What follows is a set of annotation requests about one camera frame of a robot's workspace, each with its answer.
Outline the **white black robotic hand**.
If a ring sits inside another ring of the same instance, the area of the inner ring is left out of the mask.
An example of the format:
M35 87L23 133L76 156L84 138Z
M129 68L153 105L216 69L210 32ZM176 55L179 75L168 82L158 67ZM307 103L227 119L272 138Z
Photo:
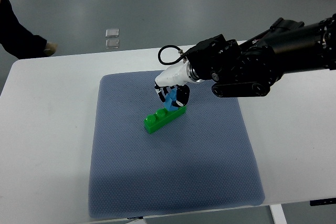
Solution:
M171 106L181 108L187 105L190 89L187 83L202 83L204 80L198 77L189 61L179 62L169 66L161 72L154 82L154 88L160 98L165 103L166 96L175 92L175 99L172 99Z

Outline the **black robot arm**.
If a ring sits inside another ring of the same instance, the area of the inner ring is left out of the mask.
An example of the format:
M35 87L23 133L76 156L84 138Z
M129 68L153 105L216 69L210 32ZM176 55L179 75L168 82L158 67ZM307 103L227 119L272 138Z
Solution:
M241 45L218 35L184 56L192 77L215 82L216 96L264 97L284 74L335 69L335 16L308 26L279 18Z

